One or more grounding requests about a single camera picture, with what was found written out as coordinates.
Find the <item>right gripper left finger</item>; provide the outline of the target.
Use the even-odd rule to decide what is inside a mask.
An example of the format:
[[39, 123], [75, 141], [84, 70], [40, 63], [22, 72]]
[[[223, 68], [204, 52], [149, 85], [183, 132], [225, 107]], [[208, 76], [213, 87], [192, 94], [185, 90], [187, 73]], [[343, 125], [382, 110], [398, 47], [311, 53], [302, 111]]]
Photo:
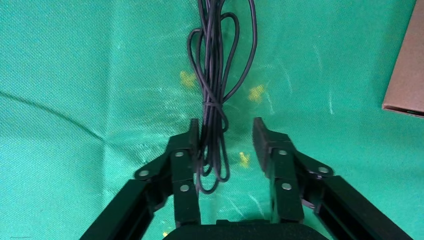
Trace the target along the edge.
[[171, 136], [163, 154], [139, 168], [81, 236], [83, 240], [140, 240], [154, 213], [173, 196], [176, 227], [199, 225], [201, 214], [194, 183], [199, 123]]

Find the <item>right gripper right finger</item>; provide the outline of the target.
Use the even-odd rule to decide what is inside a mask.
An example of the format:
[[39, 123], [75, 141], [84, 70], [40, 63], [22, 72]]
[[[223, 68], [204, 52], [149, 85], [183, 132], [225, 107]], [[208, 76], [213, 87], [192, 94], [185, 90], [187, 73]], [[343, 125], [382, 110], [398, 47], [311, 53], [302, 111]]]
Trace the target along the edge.
[[285, 133], [253, 120], [252, 140], [270, 181], [272, 223], [301, 224], [313, 210], [335, 240], [408, 240], [410, 236], [328, 165], [298, 151]]

